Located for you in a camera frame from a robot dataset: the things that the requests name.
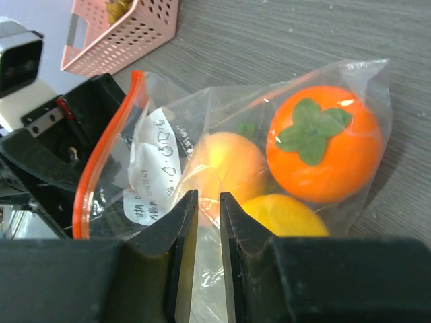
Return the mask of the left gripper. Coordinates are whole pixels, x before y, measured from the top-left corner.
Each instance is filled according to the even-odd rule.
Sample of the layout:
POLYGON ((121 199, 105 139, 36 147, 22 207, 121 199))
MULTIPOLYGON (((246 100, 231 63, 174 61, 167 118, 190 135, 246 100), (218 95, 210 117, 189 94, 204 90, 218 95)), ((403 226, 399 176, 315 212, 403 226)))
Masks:
POLYGON ((105 73, 25 114, 22 130, 1 137, 1 204, 34 211, 70 238, 84 166, 124 98, 105 73))

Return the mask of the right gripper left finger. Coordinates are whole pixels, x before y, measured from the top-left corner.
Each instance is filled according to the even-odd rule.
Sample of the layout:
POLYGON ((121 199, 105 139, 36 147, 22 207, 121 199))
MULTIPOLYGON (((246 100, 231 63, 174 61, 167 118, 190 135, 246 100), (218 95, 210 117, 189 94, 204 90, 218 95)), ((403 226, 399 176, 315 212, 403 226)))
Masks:
POLYGON ((188 322, 198 193, 130 240, 2 240, 2 322, 188 322))

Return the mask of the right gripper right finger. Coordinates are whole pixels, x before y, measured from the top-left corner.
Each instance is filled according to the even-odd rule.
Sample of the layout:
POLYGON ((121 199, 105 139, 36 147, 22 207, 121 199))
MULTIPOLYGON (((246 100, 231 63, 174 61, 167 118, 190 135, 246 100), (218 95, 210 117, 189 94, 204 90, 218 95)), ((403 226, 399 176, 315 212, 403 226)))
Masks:
POLYGON ((419 240, 281 238, 228 192, 220 233, 229 322, 430 321, 430 249, 419 240))

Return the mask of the clear zip top bag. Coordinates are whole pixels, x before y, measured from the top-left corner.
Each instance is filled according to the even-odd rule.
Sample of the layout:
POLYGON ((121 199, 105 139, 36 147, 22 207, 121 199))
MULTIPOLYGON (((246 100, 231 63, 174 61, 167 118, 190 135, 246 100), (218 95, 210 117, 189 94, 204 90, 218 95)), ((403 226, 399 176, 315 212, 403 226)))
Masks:
POLYGON ((220 196, 281 236, 348 231, 391 133, 389 62, 340 61, 287 82, 189 93, 133 71, 81 175, 73 237, 128 240, 197 196, 191 322, 227 322, 220 196))

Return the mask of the fake brown longan bunch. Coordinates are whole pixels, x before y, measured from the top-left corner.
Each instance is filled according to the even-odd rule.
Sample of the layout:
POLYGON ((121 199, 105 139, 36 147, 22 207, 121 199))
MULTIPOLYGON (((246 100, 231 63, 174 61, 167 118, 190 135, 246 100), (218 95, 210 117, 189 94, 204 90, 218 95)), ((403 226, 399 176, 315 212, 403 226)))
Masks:
POLYGON ((121 19, 131 8, 133 0, 110 0, 106 2, 108 23, 113 25, 121 19))

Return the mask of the fake lemon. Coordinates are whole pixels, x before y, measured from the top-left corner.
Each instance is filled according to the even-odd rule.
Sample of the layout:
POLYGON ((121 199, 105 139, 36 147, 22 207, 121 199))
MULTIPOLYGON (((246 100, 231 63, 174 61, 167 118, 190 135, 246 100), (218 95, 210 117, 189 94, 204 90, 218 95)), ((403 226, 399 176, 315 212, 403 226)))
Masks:
POLYGON ((254 220, 277 236, 329 236, 321 218, 304 203, 282 194, 257 196, 241 204, 254 220))

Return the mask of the fake orange persimmon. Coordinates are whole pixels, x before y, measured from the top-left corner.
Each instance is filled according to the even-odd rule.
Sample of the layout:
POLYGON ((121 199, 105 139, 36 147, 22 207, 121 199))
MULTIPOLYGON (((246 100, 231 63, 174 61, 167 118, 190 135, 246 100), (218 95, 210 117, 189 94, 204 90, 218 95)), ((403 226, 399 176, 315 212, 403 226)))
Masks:
POLYGON ((288 193, 318 204, 356 194, 374 176, 383 136, 372 111, 350 90, 329 85, 301 89, 277 109, 266 157, 288 193))

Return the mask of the pink plastic basket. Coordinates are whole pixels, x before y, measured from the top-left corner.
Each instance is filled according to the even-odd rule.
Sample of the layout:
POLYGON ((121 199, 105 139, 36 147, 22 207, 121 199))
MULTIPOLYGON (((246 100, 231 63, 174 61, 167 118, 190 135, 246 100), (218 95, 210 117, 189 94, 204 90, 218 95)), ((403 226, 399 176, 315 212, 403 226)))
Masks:
POLYGON ((132 1, 109 23, 106 1, 74 1, 61 70, 92 77, 115 74, 176 36, 179 1, 132 1))

